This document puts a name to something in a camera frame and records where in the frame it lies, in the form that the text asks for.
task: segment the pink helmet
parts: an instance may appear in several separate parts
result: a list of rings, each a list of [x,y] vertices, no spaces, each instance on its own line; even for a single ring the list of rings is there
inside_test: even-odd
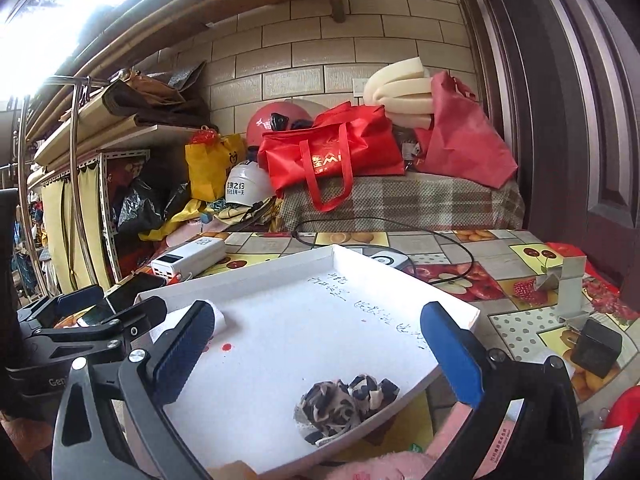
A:
[[[260,146],[262,135],[272,131],[271,114],[279,114],[286,118],[286,121],[282,119],[282,122],[285,123],[281,127],[282,130],[290,130],[295,121],[312,120],[305,109],[297,104],[288,101],[269,103],[260,108],[249,120],[249,124],[246,127],[247,146]]]

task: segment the blue gripper pad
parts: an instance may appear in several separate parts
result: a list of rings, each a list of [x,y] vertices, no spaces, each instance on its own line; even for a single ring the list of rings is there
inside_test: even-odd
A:
[[[484,394],[482,375],[490,371],[482,344],[437,301],[422,308],[420,328],[458,400],[476,408]]]
[[[69,294],[63,294],[58,296],[56,315],[60,317],[71,316],[88,306],[94,306],[102,298],[104,298],[104,292],[100,285],[89,285]]]
[[[178,325],[156,340],[150,352],[159,351],[154,365],[151,395],[156,406],[171,404],[178,399],[202,349],[213,334],[215,316],[205,301],[195,301]]]

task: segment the bright light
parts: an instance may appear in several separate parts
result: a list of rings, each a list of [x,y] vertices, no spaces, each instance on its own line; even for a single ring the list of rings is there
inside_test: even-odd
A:
[[[78,46],[91,13],[124,1],[62,0],[58,7],[22,12],[0,25],[0,100],[35,93]]]

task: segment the tile wall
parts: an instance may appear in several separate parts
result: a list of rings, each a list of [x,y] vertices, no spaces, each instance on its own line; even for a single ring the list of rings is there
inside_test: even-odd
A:
[[[145,59],[142,70],[207,61],[198,80],[222,134],[244,132],[264,103],[302,97],[332,107],[353,97],[353,78],[420,56],[433,74],[448,70],[475,92],[477,80],[458,0],[344,0],[332,20],[328,0],[291,0],[216,23]]]

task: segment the checkered fabric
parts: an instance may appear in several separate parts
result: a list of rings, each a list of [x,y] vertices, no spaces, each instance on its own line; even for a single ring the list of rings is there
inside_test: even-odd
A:
[[[319,180],[322,200],[338,195],[342,178]],[[500,189],[480,186],[462,178],[423,173],[404,176],[355,177],[351,196],[330,213],[316,211],[305,184],[286,190],[280,216],[284,230],[303,220],[317,220],[299,231],[403,231],[390,222],[348,220],[376,216],[433,230],[520,229],[524,202],[514,180]],[[328,221],[329,218],[345,219]]]

